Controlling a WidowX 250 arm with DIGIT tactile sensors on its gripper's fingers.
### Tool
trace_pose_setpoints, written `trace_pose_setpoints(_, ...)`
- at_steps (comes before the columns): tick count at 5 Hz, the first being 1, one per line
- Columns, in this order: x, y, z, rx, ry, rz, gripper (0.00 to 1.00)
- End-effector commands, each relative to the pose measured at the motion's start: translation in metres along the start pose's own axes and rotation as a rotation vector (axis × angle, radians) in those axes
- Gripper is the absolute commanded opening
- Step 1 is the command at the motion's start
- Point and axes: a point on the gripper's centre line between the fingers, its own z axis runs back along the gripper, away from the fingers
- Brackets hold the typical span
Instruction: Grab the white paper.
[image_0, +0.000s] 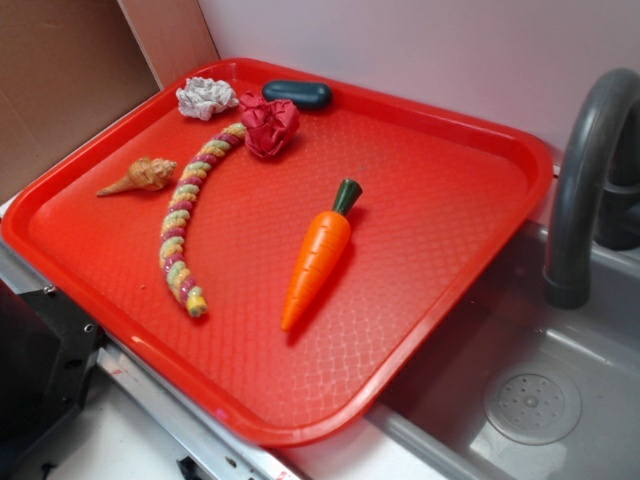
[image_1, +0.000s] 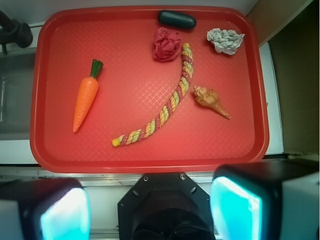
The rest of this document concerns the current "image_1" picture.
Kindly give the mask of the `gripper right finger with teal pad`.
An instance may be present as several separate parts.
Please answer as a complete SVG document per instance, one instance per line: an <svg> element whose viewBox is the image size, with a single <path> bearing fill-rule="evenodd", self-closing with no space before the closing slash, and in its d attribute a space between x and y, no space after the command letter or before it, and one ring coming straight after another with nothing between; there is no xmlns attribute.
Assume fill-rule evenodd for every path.
<svg viewBox="0 0 320 240"><path fill-rule="evenodd" d="M317 161L224 164L213 175L210 211L224 240L317 240Z"/></svg>

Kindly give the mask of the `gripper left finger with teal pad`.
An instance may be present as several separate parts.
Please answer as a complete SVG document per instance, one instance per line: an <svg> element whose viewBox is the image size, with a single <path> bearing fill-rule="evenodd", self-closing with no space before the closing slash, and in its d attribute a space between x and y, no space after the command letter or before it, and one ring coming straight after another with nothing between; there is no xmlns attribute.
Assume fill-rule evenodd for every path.
<svg viewBox="0 0 320 240"><path fill-rule="evenodd" d="M2 240L87 240L90 228L90 200L78 180L1 182Z"/></svg>

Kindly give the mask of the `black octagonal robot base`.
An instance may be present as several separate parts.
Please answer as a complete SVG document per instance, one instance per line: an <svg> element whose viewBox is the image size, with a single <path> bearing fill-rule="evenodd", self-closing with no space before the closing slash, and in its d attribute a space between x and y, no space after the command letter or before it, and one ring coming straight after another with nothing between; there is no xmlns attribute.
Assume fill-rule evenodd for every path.
<svg viewBox="0 0 320 240"><path fill-rule="evenodd" d="M185 173L143 175L117 204L121 240L214 240L210 196Z"/></svg>

